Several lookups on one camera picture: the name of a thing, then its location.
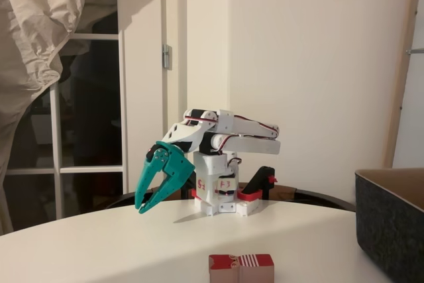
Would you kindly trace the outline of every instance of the red bracket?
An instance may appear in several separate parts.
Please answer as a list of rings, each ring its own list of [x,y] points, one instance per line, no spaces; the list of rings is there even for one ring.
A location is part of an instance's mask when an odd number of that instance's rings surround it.
[[[253,194],[248,194],[248,195],[242,193],[242,191],[243,189],[239,189],[237,191],[237,197],[244,201],[254,201],[262,197],[262,190],[258,190],[257,192],[254,192]]]

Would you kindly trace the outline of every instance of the handwritten label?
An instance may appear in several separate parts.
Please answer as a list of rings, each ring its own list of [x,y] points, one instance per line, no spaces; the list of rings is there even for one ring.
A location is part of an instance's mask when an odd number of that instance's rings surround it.
[[[229,192],[231,190],[236,190],[236,180],[235,178],[219,178],[218,179],[218,190],[223,192]]]

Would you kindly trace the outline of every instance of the robotic arm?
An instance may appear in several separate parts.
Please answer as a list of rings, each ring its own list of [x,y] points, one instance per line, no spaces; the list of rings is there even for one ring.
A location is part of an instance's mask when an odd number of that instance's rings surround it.
[[[276,125],[252,121],[230,111],[186,111],[184,120],[173,124],[162,141],[148,151],[135,193],[136,208],[140,213],[148,211],[180,189],[195,169],[196,197],[205,205],[216,208],[220,203],[236,200],[238,164],[241,162],[236,152],[278,154],[278,133]],[[197,148],[199,151],[194,154],[193,165],[184,154]],[[161,170],[166,174],[164,181],[152,197],[142,204],[153,177]]]

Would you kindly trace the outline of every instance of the cable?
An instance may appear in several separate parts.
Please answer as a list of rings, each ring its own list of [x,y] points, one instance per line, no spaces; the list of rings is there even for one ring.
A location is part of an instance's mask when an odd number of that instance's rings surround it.
[[[241,164],[241,162],[242,162],[241,158],[239,158],[239,157],[233,157],[233,158],[231,158],[231,159],[228,161],[228,165],[229,165],[229,164],[231,164],[231,162],[232,162],[234,159],[237,159],[237,160],[238,160],[238,162],[237,162],[237,164],[238,164],[238,165],[239,165],[239,164]]]
[[[217,149],[217,152],[220,152],[222,149],[223,149],[223,147],[224,147],[224,145],[225,145],[225,143],[231,138],[231,137],[235,137],[235,136],[238,136],[238,135],[228,135],[227,137],[225,137],[224,138],[224,140],[221,142],[221,144],[219,144],[219,147],[218,147],[218,149]]]
[[[243,116],[240,116],[240,115],[234,115],[234,117],[236,117],[237,119],[244,119],[245,121],[257,122],[260,126],[264,127],[265,129],[268,129],[269,131],[275,132],[277,136],[276,137],[273,137],[273,139],[276,139],[278,137],[278,135],[279,135],[278,130],[276,130],[275,128],[273,128],[271,126],[265,125],[264,123],[261,123],[261,122],[258,122],[258,121],[254,121],[252,119],[248,119],[248,118],[243,117]]]
[[[216,119],[200,119],[197,117],[190,117],[190,116],[185,116],[184,119],[189,119],[190,121],[199,121],[199,122],[211,122],[211,123],[218,123],[218,121]]]

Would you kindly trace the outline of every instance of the door frame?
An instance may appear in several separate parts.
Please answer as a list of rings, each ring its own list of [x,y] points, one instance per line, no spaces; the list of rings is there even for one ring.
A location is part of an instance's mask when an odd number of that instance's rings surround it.
[[[417,9],[418,0],[406,0],[405,18],[403,20],[401,41],[399,44],[399,57],[396,66],[396,80],[394,84],[392,113],[390,116],[386,148],[384,150],[384,168],[391,168],[393,166],[396,142],[399,133],[403,95],[405,94],[406,77],[409,69],[409,60],[411,58],[407,51],[412,46]]]

